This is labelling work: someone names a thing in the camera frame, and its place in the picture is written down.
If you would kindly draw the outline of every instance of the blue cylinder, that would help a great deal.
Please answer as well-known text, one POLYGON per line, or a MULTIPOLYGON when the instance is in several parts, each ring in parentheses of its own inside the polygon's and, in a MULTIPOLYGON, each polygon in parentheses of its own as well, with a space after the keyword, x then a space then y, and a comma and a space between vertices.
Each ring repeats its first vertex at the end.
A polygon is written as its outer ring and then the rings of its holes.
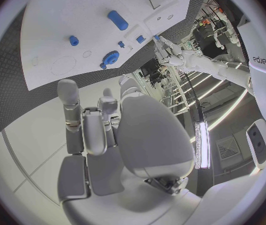
POLYGON ((69 42, 72 46, 77 46, 79 44, 79 40, 75 36, 70 36, 69 42))
POLYGON ((129 24, 117 11, 113 10, 108 13, 108 18, 118 27, 119 30, 126 30, 129 24))

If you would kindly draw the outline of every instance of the black textured surface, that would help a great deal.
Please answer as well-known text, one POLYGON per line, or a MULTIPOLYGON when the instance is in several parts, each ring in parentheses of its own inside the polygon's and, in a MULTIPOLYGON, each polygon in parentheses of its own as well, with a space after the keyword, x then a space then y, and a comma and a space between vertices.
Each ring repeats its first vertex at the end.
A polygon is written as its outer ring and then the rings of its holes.
MULTIPOLYGON (((186 18, 162 33, 166 39, 178 42, 190 32, 203 0, 190 0, 186 18)), ((7 29, 0 42, 0 132, 20 116, 37 106, 56 98, 54 81, 31 91, 25 82, 21 55, 20 33, 24 12, 21 12, 7 29)), ((120 68, 94 71, 70 77, 79 88, 106 79, 132 73, 154 57, 151 41, 135 53, 120 68)))

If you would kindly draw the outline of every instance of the robotic hand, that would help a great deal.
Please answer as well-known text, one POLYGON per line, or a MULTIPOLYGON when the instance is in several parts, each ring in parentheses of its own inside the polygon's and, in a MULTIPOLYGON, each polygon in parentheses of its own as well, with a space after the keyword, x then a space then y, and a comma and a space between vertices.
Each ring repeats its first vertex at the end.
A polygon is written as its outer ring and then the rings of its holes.
POLYGON ((228 67, 222 62, 215 62, 205 56, 197 55, 193 50, 181 50, 181 48, 173 42, 162 36, 155 35, 153 38, 154 52, 158 62, 164 66, 176 66, 182 72, 201 72, 211 74, 219 80, 228 80, 248 90, 254 95, 251 75, 249 72, 228 67))

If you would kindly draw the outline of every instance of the air vent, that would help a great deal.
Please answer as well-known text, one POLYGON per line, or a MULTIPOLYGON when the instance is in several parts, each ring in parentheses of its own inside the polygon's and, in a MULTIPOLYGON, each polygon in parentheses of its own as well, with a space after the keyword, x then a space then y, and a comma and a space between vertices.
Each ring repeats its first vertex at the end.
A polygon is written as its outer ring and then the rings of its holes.
POLYGON ((224 139, 217 140, 216 146, 221 161, 241 154, 238 144, 233 136, 228 136, 224 139))

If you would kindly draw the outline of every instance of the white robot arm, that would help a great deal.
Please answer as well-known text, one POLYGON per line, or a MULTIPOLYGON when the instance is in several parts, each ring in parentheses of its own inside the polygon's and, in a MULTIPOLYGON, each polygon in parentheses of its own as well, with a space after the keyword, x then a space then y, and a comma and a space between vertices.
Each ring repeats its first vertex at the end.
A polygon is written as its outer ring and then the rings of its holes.
POLYGON ((240 85, 254 95, 249 72, 228 67, 222 62, 215 62, 208 57, 197 55, 193 50, 181 50, 181 48, 162 36, 155 36, 154 52, 158 62, 165 66, 176 66, 182 72, 196 71, 211 74, 219 80, 228 80, 240 85))

